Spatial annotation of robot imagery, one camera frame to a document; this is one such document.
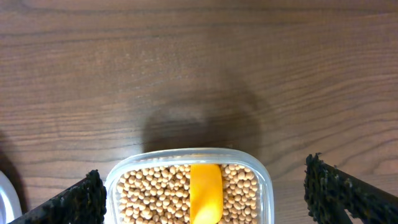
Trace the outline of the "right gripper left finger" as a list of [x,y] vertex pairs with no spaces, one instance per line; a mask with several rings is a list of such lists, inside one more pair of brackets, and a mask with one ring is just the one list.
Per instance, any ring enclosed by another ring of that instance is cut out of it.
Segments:
[[106,196],[99,172],[91,170],[84,179],[11,224],[103,224]]

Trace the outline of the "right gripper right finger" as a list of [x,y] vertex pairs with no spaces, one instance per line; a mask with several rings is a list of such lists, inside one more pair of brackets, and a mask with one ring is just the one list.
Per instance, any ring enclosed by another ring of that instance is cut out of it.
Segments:
[[397,223],[397,197],[359,180],[319,159],[306,158],[304,180],[308,215],[319,224]]

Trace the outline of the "yellow measuring scoop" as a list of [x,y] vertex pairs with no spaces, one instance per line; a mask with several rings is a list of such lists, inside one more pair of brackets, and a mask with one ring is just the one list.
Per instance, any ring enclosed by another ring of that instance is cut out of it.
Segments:
[[223,215],[223,181],[219,165],[194,164],[190,175],[190,223],[218,223]]

